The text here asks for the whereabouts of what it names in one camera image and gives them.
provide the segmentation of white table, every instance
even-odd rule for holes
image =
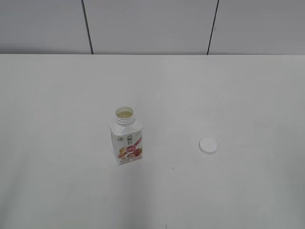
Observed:
[[[0,228],[304,229],[304,73],[305,56],[0,55]],[[117,166],[121,105],[145,149]]]

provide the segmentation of logo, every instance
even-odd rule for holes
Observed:
[[[128,146],[127,148],[126,148],[126,152],[127,153],[130,153],[130,152],[132,152],[132,151],[134,151],[135,150],[135,146]]]
[[[132,145],[132,135],[129,135],[127,137],[127,142],[128,142],[129,145]]]

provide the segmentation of bottle cap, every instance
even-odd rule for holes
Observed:
[[[203,138],[199,142],[201,152],[212,155],[217,151],[217,143],[211,138]]]

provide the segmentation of bottle neck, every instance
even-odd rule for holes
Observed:
[[[116,116],[115,121],[118,125],[128,126],[128,125],[131,125],[132,123],[134,123],[135,115],[132,114],[132,116],[130,116],[129,118],[120,118],[120,117]]]
[[[128,106],[120,107],[115,112],[115,121],[118,125],[128,126],[134,123],[135,114],[133,109]]]

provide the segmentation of white wall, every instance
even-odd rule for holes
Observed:
[[[84,0],[95,54],[206,54],[217,0]],[[305,54],[305,0],[220,0],[210,54]],[[0,0],[0,53],[90,53],[81,0]]]
[[[216,0],[86,0],[94,53],[206,54]]]
[[[0,0],[0,53],[90,53],[79,0]]]
[[[220,0],[210,54],[305,54],[305,0]]]

